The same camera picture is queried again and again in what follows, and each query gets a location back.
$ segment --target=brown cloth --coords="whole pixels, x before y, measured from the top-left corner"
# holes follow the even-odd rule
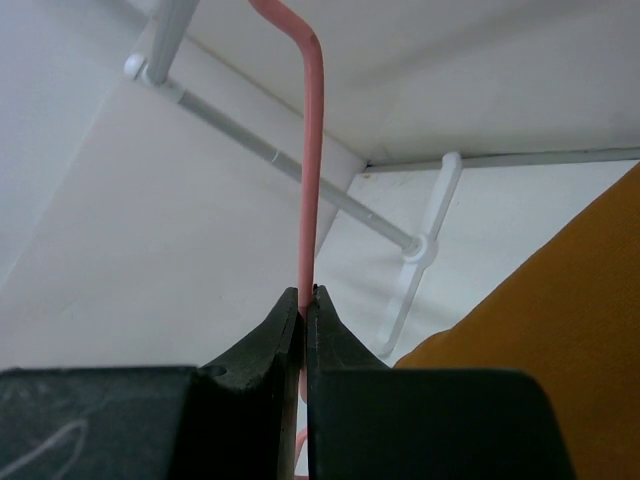
[[[396,367],[508,367],[549,396],[581,479],[640,479],[640,165]]]

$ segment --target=pink cable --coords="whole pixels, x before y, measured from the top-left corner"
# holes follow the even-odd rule
[[[269,22],[289,35],[304,60],[304,158],[302,161],[302,198],[298,247],[298,311],[304,320],[313,300],[313,267],[316,253],[318,198],[320,196],[320,160],[324,119],[324,65],[318,37],[311,27],[279,0],[249,0],[253,8]],[[300,372],[300,396],[307,401],[307,367]],[[296,438],[296,464],[307,438],[303,430]]]

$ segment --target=ceiling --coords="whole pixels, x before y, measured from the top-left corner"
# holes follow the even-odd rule
[[[640,145],[640,2],[288,0],[316,30],[326,129],[372,163]],[[190,36],[302,109],[294,43],[247,1]]]

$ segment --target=black object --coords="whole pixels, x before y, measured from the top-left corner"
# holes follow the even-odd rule
[[[4,372],[0,480],[292,478],[303,330],[287,289],[201,368]],[[390,370],[324,287],[306,345],[312,479],[574,478],[547,399],[521,373]]]

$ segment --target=brown surface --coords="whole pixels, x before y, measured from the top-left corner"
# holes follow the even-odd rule
[[[396,364],[443,366],[525,370],[549,395],[579,478],[640,478],[640,165]]]

